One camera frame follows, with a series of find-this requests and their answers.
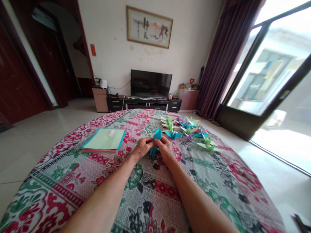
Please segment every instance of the black television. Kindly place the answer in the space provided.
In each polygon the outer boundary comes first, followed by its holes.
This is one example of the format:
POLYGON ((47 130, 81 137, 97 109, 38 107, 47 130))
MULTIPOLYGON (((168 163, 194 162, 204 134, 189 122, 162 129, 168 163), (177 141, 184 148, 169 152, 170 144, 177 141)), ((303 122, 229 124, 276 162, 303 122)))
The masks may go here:
POLYGON ((167 98, 172 75, 131 70, 131 96, 167 98))

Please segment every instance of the stack of paper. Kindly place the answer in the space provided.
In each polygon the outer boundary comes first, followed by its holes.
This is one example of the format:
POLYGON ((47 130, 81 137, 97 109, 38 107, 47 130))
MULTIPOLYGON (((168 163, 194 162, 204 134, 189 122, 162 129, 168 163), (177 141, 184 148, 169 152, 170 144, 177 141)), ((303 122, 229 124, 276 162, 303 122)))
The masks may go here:
POLYGON ((83 152, 106 152, 120 149, 126 129, 98 129, 82 146, 83 152))

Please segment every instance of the curtain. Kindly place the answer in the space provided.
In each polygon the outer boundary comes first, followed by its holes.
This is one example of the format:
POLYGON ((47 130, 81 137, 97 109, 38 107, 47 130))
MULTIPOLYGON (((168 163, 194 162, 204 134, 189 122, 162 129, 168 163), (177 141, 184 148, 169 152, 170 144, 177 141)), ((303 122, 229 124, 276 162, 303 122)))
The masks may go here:
POLYGON ((214 120, 229 78, 264 0, 227 0, 200 83, 199 115, 214 120))

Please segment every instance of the round table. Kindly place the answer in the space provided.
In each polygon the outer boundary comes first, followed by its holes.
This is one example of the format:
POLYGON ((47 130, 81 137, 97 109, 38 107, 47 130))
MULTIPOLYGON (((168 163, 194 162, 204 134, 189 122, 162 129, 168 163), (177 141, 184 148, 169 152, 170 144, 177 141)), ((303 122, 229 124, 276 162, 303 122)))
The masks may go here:
MULTIPOLYGON (((65 136, 25 179, 0 223, 1 232, 57 232, 128 157, 139 138, 162 129, 166 111, 132 109, 99 117, 65 136), (97 128, 127 129, 117 152, 83 153, 97 128)), ((176 160, 241 232, 285 232, 282 218, 256 175, 222 140, 221 151, 172 140, 176 160)), ((126 184, 112 232, 191 231, 172 176, 157 150, 147 154, 126 184)))

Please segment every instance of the picture frame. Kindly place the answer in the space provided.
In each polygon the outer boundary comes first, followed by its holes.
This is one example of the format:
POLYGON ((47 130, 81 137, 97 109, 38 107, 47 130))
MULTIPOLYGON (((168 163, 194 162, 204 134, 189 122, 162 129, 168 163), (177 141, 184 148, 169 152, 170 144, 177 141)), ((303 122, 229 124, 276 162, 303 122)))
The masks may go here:
POLYGON ((168 49, 173 19, 126 6, 127 40, 168 49))

